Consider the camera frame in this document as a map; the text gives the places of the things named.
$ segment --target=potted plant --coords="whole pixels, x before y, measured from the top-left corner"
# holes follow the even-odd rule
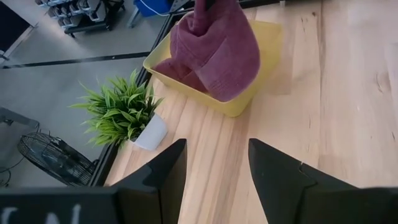
[[[72,108],[84,108],[93,115],[83,124],[90,128],[85,133],[97,131],[98,135],[89,140],[97,145],[119,144],[127,140],[144,149],[155,150],[167,133],[163,119],[155,114],[156,107],[163,99],[154,99],[153,87],[145,84],[137,86],[136,71],[127,81],[116,77],[109,79],[113,88],[101,86],[101,93],[89,90],[81,98],[86,103],[71,105]]]

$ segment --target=dumbbell rack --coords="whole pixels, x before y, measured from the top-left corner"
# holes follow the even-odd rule
[[[77,11],[69,10],[64,11],[65,8],[70,5],[79,4],[82,0],[35,0],[36,4],[40,7],[50,7],[48,15],[51,18],[58,19],[58,23],[63,27],[64,33],[75,38],[74,33],[83,32],[94,29],[107,29],[111,30],[111,26],[114,24],[115,15],[121,9],[124,8],[124,1],[113,1],[113,0],[98,0],[94,6],[90,6],[91,9],[82,9],[79,7]],[[70,24],[65,24],[62,19],[67,18]]]

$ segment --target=wooden tabletop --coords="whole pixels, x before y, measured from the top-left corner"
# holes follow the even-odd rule
[[[188,139],[180,223],[266,223],[248,139],[358,187],[398,185],[398,1],[329,0],[245,10],[283,24],[280,67],[244,113],[228,118],[153,80],[169,133],[156,152],[128,143],[114,184]]]

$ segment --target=blue bucket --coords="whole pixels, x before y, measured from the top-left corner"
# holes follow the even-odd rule
[[[171,4],[168,0],[134,0],[134,4],[144,17],[153,16],[156,15],[156,13],[148,9],[141,1],[159,14],[168,14],[171,8]]]

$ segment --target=green plant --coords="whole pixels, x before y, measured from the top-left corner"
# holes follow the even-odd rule
[[[108,80],[113,89],[102,85],[100,94],[80,83],[88,93],[88,96],[80,97],[85,99],[86,103],[70,106],[84,108],[93,115],[83,124],[90,125],[85,133],[98,132],[97,136],[89,140],[95,141],[96,145],[121,144],[128,139],[137,138],[163,100],[154,99],[153,87],[145,87],[144,84],[137,86],[136,71],[131,73],[129,82],[119,77]]]

